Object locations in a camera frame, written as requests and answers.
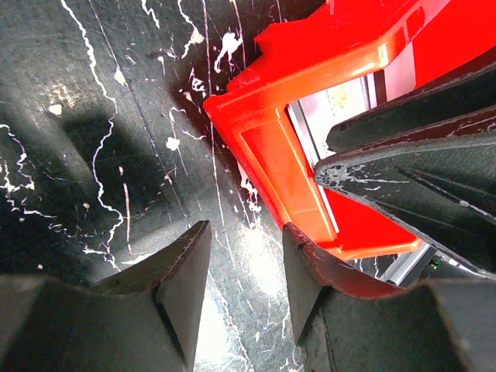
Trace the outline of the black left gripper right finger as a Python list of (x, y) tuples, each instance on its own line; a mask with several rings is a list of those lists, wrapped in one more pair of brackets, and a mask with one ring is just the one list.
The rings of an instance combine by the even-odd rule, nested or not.
[(495, 283), (429, 279), (401, 288), (283, 229), (294, 340), (307, 371), (493, 371)]

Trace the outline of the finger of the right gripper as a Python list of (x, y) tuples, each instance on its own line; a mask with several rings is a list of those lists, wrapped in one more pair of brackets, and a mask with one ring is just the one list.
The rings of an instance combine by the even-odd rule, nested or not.
[(326, 139), (335, 153), (485, 109), (495, 104), (495, 65), (488, 65), (409, 95), (334, 126)]
[(495, 114), (473, 112), (328, 157), (315, 181), (495, 277)]

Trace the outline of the red plastic card tray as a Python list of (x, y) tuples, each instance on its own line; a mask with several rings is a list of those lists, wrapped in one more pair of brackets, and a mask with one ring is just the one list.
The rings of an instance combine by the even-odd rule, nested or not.
[(379, 212), (318, 186), (331, 127), (460, 67), (495, 45), (493, 1), (328, 1), (268, 26), (261, 56), (205, 111), (277, 224), (342, 260), (417, 250)]

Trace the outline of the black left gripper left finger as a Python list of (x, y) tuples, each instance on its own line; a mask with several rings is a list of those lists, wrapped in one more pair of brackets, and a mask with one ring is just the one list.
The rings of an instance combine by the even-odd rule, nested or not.
[(212, 231), (200, 221), (162, 250), (84, 288), (1, 278), (3, 371), (190, 371)]

